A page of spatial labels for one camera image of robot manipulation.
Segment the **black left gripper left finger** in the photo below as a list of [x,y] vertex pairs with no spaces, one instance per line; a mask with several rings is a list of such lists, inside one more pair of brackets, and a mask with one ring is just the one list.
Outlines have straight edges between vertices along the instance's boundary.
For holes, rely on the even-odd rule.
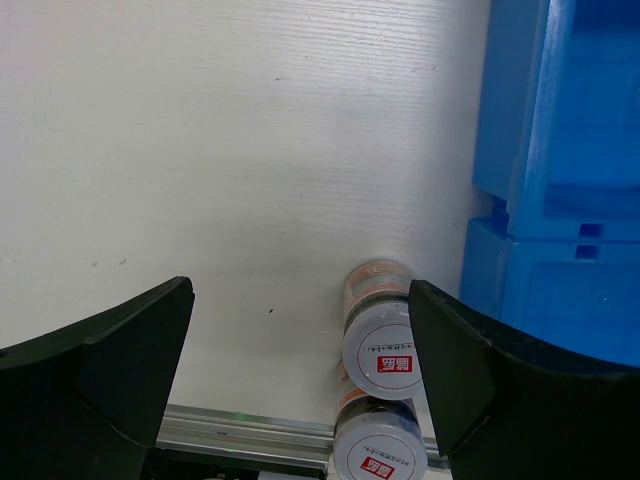
[[174,277],[1,351],[4,479],[136,479],[155,446],[195,301]]

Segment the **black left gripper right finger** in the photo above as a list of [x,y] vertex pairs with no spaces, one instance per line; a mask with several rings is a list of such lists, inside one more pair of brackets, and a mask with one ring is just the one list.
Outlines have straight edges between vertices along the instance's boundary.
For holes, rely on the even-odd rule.
[[439,452],[456,479],[635,479],[639,371],[485,316],[425,280],[409,316]]

